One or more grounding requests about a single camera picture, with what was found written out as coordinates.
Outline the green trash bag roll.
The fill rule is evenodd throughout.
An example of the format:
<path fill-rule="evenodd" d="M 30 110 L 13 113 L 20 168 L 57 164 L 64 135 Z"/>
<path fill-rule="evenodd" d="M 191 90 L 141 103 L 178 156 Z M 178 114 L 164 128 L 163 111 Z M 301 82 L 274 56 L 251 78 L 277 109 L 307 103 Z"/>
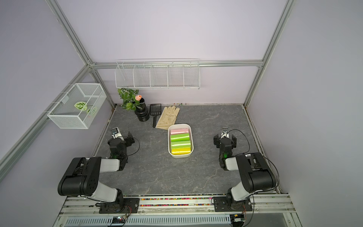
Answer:
<path fill-rule="evenodd" d="M 171 149 L 191 148 L 191 141 L 172 141 Z"/>
<path fill-rule="evenodd" d="M 190 134 L 189 133 L 180 133 L 180 134 L 171 134 L 170 141 L 177 142 L 177 141 L 189 141 Z"/>

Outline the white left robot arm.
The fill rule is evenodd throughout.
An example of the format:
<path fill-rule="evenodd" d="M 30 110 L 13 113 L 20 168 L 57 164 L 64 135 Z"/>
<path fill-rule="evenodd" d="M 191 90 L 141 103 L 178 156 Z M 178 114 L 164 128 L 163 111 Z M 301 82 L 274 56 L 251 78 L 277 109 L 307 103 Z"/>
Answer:
<path fill-rule="evenodd" d="M 100 214 L 137 213 L 139 198 L 124 198 L 120 189 L 111 188 L 99 181 L 101 173 L 123 171 L 128 162 L 127 148 L 135 143 L 128 132 L 122 136 L 118 128 L 112 129 L 112 138 L 107 142 L 110 158 L 74 158 L 58 184 L 58 194 L 68 197 L 83 197 L 96 202 Z"/>

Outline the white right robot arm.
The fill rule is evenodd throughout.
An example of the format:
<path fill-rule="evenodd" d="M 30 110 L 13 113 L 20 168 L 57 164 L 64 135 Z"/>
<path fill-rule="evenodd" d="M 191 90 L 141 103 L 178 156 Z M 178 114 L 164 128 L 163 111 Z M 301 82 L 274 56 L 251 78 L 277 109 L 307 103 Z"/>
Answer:
<path fill-rule="evenodd" d="M 220 167 L 225 171 L 237 171 L 240 175 L 240 182 L 228 189 L 225 196 L 211 199 L 215 212 L 251 211 L 250 198 L 253 195 L 278 187 L 278 177 L 262 154 L 257 152 L 234 155 L 237 138 L 227 132 L 214 136 L 213 143 L 219 149 Z"/>

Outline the white plastic storage box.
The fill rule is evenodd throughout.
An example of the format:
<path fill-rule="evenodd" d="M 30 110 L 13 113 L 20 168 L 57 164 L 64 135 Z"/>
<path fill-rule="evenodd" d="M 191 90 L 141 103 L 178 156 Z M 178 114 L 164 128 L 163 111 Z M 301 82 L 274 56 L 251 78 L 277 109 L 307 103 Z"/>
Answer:
<path fill-rule="evenodd" d="M 191 153 L 189 154 L 185 154 L 185 155 L 172 155 L 171 154 L 171 141 L 170 141 L 170 130 L 171 129 L 179 129 L 179 128 L 188 128 L 189 129 L 189 134 L 190 134 L 190 141 L 191 141 Z M 189 157 L 192 153 L 193 153 L 193 150 L 194 150 L 194 144 L 193 144 L 193 137 L 192 137 L 192 129 L 191 127 L 188 125 L 188 124 L 174 124 L 172 126 L 169 127 L 168 129 L 168 152 L 169 154 L 173 157 L 173 158 L 176 158 L 176 159 L 181 159 L 181 158 L 187 158 Z"/>

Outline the black ceramic plant pot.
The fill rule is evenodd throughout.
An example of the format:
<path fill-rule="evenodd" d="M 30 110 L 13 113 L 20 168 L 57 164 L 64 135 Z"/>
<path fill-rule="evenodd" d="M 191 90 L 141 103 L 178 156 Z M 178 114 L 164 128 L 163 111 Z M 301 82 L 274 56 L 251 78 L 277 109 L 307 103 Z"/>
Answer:
<path fill-rule="evenodd" d="M 138 120 L 141 122 L 146 122 L 149 120 L 149 111 L 145 103 L 144 98 L 140 98 L 139 104 L 134 111 L 135 115 L 137 116 Z"/>

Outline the green artificial plant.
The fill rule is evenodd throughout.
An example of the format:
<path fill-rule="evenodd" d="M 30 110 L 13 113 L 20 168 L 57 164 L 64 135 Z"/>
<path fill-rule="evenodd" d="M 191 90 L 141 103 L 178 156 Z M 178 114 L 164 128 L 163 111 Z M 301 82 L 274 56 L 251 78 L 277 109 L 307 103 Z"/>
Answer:
<path fill-rule="evenodd" d="M 136 111 L 141 109 L 141 99 L 142 96 L 139 95 L 138 90 L 133 90 L 130 88 L 120 88 L 118 89 L 120 98 L 123 100 L 122 108 L 126 110 Z"/>

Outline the black slotted plastic scoop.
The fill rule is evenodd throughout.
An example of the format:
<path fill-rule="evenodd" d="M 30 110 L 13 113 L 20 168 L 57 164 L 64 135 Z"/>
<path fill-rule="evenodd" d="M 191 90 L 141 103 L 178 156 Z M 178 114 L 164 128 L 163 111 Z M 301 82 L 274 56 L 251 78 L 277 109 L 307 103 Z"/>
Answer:
<path fill-rule="evenodd" d="M 161 115 L 161 104 L 150 104 L 149 115 L 153 116 L 153 128 L 157 125 L 157 116 Z"/>

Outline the green leaf in basket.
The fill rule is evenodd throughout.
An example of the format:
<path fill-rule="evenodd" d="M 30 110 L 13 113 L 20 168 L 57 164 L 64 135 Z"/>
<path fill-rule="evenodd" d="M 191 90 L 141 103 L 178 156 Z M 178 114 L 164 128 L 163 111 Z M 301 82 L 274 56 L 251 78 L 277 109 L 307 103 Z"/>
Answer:
<path fill-rule="evenodd" d="M 86 111 L 88 109 L 88 105 L 86 102 L 77 102 L 74 107 L 78 109 L 79 111 Z"/>

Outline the cream fabric glove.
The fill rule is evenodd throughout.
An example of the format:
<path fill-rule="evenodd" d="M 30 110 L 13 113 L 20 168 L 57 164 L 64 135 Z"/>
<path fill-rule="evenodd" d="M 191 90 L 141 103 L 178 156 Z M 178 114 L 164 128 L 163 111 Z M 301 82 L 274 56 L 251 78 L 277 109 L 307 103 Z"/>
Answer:
<path fill-rule="evenodd" d="M 170 126 L 174 125 L 180 108 L 176 106 L 165 107 L 157 122 L 156 128 L 168 130 Z"/>

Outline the front aluminium rail base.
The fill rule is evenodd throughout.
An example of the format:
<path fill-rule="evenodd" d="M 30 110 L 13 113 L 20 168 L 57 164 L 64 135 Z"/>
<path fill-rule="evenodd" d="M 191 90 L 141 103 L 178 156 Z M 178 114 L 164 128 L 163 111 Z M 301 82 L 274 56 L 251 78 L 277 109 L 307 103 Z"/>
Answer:
<path fill-rule="evenodd" d="M 235 206 L 224 194 L 126 196 L 124 206 L 67 198 L 55 227 L 252 225 L 261 214 L 278 214 L 287 227 L 300 227 L 288 194 L 256 194 Z"/>

